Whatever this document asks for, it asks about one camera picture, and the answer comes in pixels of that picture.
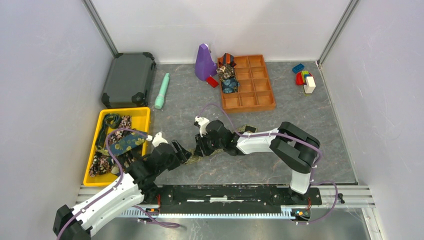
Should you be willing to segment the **olive green leaf-pattern tie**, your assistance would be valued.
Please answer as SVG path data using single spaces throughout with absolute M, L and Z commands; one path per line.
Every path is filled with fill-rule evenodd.
M 243 126 L 241 126 L 241 127 L 239 127 L 239 128 L 237 128 L 236 129 L 240 134 L 244 134 L 244 133 L 256 133 L 257 132 L 257 128 L 256 127 L 254 127 L 254 126 L 251 126 L 251 125 L 248 125 L 248 124 L 245 124 L 245 125 L 243 125 Z M 198 163 L 198 162 L 200 162 L 201 160 L 203 160 L 205 157 L 204 156 L 198 156 L 198 155 L 195 155 L 195 149 L 194 148 L 192 148 L 192 149 L 189 149 L 188 150 L 190 153 L 191 153 L 191 156 L 190 156 L 190 158 L 184 163 L 185 165 L 191 165 L 191 164 L 194 164 L 194 163 Z M 222 153 L 223 152 L 223 150 L 222 149 L 217 149 L 217 150 L 214 150 L 214 152 L 212 152 L 211 153 L 211 155 L 209 155 L 210 157 L 211 156 L 213 156 L 213 155 L 216 155 L 216 154 L 218 154 L 218 153 Z

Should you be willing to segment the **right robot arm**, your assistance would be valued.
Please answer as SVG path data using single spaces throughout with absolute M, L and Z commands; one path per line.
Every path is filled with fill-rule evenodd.
M 232 132 L 220 120 L 210 121 L 204 117 L 196 117 L 194 125 L 199 128 L 194 155 L 206 157 L 218 150 L 231 156 L 274 153 L 291 169 L 289 199 L 302 204 L 309 198 L 312 169 L 316 158 L 321 156 L 321 143 L 317 138 L 288 121 L 257 133 Z

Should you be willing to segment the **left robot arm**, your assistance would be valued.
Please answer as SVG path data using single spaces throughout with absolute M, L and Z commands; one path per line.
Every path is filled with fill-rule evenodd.
M 89 240 L 109 221 L 132 206 L 157 201 L 156 178 L 185 164 L 192 153 L 176 140 L 162 142 L 132 162 L 122 177 L 73 207 L 63 205 L 55 216 L 53 232 L 58 240 Z

